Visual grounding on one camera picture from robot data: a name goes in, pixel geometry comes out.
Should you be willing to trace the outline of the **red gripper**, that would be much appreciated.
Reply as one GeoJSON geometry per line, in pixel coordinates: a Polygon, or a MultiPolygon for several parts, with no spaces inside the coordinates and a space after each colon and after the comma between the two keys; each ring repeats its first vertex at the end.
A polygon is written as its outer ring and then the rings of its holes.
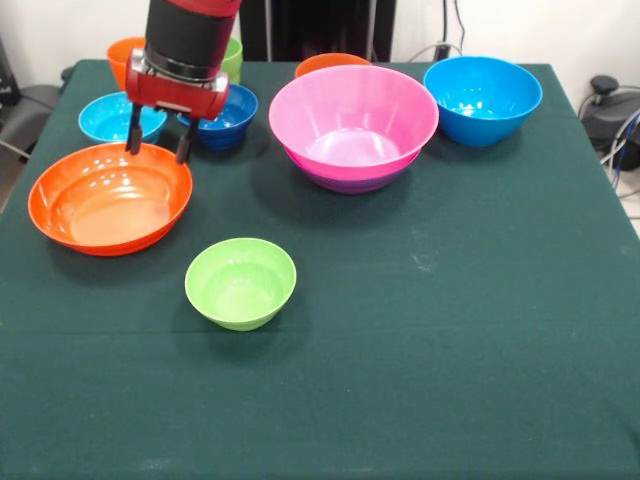
{"type": "Polygon", "coordinates": [[[149,64],[143,49],[133,49],[127,60],[125,80],[125,91],[133,103],[125,150],[132,155],[139,153],[144,136],[140,126],[142,106],[157,107],[190,116],[183,117],[187,130],[179,138],[176,150],[176,161],[184,164],[197,138],[200,119],[215,119],[229,90],[230,80],[225,72],[204,83],[186,82],[161,74],[149,64]]]}

